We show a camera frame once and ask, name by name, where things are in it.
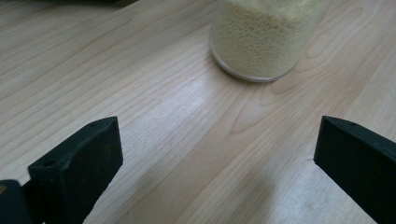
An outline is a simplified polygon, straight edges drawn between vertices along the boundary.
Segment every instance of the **jar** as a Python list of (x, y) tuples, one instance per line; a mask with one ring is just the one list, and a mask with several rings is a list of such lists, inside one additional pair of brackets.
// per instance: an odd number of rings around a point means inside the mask
[(299, 61), (330, 0), (219, 0), (210, 48), (220, 67), (274, 81)]

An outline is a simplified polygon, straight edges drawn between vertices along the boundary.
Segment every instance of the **wooden table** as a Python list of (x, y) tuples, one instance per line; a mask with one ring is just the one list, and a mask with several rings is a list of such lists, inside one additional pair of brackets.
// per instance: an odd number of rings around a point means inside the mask
[(215, 0), (55, 2), (0, 2), (0, 179), (118, 116), (124, 164), (85, 223), (374, 223), (313, 155), (323, 115), (396, 140), (396, 1), (334, 0), (267, 84), (215, 64)]

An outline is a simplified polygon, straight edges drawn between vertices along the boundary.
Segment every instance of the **light wood surface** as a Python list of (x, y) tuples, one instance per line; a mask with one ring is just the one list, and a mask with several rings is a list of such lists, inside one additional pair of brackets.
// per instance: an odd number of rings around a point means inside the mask
[(216, 2), (0, 1), (0, 179), (118, 116), (124, 164), (85, 223), (374, 223), (313, 155), (323, 115), (396, 141), (396, 1), (332, 1), (268, 84), (214, 63)]

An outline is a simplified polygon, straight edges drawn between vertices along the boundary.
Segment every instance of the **jar base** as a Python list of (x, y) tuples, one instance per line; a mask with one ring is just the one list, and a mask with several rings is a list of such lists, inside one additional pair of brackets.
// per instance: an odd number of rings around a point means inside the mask
[(286, 72), (283, 75), (277, 76), (277, 77), (252, 77), (252, 76), (246, 76), (246, 75), (241, 75), (238, 74), (235, 70), (233, 70), (227, 63), (225, 63), (220, 56), (216, 53), (215, 49), (212, 46), (212, 43), (210, 43), (210, 51), (212, 52), (213, 57), (215, 58), (216, 63), (224, 70), (226, 71), (229, 75), (233, 76), (233, 77), (237, 77), (240, 79), (243, 79), (245, 81), (250, 81), (250, 82), (273, 82), (276, 81), (278, 79), (280, 79), (281, 77), (287, 75), (292, 69), (293, 67)]

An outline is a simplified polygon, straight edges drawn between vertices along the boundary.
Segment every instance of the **granular powder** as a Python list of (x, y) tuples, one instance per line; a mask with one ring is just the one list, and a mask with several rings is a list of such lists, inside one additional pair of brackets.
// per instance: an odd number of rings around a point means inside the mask
[(325, 0), (223, 0), (211, 31), (220, 65), (235, 76), (269, 81), (297, 64)]

